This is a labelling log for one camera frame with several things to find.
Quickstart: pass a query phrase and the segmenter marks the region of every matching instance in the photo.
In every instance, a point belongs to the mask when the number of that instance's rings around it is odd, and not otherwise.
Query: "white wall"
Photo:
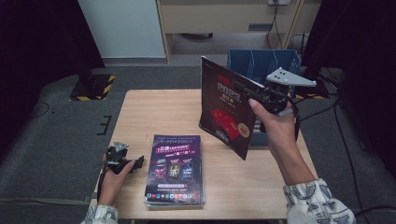
[[[165,58],[155,0],[78,0],[102,58]]]

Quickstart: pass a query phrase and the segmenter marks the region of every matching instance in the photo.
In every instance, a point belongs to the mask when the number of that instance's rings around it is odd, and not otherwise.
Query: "gray carpet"
[[[0,166],[0,223],[79,223],[88,205],[15,203],[15,199],[58,199],[69,203],[89,200],[95,188],[100,160],[109,144],[123,97],[136,89],[199,89],[197,66],[124,66],[99,69],[116,76],[105,100],[72,102],[69,94],[78,78],[67,77],[43,89],[38,103],[7,159]],[[330,106],[336,99],[305,100],[302,117]],[[345,111],[337,107],[353,161],[363,208],[396,206],[396,181],[374,152],[360,149]],[[105,135],[101,123],[111,116]],[[302,122],[302,133],[318,175],[333,194],[354,212],[360,210],[346,150],[332,110]],[[376,210],[371,223],[394,223],[396,213]],[[358,223],[365,223],[362,217]]]

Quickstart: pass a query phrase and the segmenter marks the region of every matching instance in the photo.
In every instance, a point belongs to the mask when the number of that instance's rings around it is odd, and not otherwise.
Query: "light wood tabletop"
[[[198,126],[201,90],[128,91],[110,145],[129,144],[127,159],[145,156],[130,174],[116,201],[120,218],[131,219],[282,219],[286,218],[284,181],[267,147],[251,147],[243,161],[219,139]],[[199,134],[205,205],[202,209],[150,211],[144,205],[154,134]],[[317,176],[300,134],[298,147]]]

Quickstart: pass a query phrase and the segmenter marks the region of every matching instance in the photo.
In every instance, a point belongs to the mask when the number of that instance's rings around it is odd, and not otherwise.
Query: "book with colorful cover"
[[[155,134],[145,204],[148,208],[204,204],[201,136]]]
[[[202,57],[202,114],[199,126],[246,159],[253,135],[256,115],[251,110],[243,85],[252,90],[262,88],[246,77]]]

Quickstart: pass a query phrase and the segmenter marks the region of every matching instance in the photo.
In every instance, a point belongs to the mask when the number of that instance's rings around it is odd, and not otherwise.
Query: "person's left hand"
[[[134,167],[134,161],[130,161],[122,171],[116,175],[111,169],[108,169],[105,173],[105,177],[102,183],[101,196],[99,198],[99,204],[113,205],[116,201],[117,195],[119,194],[122,184]]]

